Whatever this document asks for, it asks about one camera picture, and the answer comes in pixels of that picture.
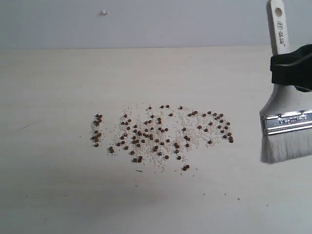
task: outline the black clamp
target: black clamp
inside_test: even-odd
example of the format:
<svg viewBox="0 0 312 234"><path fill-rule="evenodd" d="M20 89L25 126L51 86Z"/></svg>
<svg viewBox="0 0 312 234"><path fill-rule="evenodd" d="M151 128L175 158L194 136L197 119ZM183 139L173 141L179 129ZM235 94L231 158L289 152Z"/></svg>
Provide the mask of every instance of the black clamp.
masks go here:
<svg viewBox="0 0 312 234"><path fill-rule="evenodd" d="M272 83L293 85L302 92L312 91L312 44L271 57Z"/></svg>

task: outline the brush bristles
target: brush bristles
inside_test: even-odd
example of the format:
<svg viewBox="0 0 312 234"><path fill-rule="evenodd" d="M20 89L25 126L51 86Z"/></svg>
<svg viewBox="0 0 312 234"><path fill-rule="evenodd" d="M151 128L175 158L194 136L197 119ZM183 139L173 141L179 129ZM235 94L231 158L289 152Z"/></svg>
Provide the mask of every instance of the brush bristles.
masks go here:
<svg viewBox="0 0 312 234"><path fill-rule="evenodd" d="M262 162L273 164L309 155L312 155L312 129L262 138Z"/></svg>

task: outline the pile of seeds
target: pile of seeds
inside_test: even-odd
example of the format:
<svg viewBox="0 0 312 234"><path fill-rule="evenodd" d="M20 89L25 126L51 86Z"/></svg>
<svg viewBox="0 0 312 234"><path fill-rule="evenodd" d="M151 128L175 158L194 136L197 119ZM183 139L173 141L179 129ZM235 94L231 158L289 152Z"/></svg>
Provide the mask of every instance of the pile of seeds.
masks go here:
<svg viewBox="0 0 312 234"><path fill-rule="evenodd" d="M187 161L187 152L200 144L212 147L221 142L233 143L234 138L223 114L193 111L184 106L148 106L146 117L134 118L134 108L127 106L119 118L108 154L127 152L134 163L150 162L165 170L167 160ZM186 171L190 165L184 164Z"/></svg>
<svg viewBox="0 0 312 234"><path fill-rule="evenodd" d="M96 114L91 124L91 129L92 129L91 141L94 143L95 147L98 147L99 143L101 143L103 140L103 135L100 132L100 125L101 123L104 123L104 121L102 120L102 117L103 115Z"/></svg>

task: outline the wooden table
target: wooden table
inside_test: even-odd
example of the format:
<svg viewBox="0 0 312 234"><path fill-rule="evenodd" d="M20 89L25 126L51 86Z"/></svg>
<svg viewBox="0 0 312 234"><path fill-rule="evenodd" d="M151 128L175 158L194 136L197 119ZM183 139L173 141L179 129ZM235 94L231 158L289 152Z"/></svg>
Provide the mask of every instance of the wooden table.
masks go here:
<svg viewBox="0 0 312 234"><path fill-rule="evenodd" d="M312 157L260 162L270 56L261 46L1 51L0 233L310 233ZM136 103L224 112L235 142L192 150L182 175L107 156L122 106ZM95 148L97 112L108 130Z"/></svg>

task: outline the white wall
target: white wall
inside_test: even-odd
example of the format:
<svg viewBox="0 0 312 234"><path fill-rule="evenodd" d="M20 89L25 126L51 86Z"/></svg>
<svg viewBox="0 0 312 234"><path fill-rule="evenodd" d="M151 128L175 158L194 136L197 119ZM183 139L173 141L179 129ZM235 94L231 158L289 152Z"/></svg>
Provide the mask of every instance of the white wall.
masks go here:
<svg viewBox="0 0 312 234"><path fill-rule="evenodd" d="M284 0L291 43L312 0ZM0 0L0 49L269 44L266 0ZM100 16L102 9L109 12Z"/></svg>

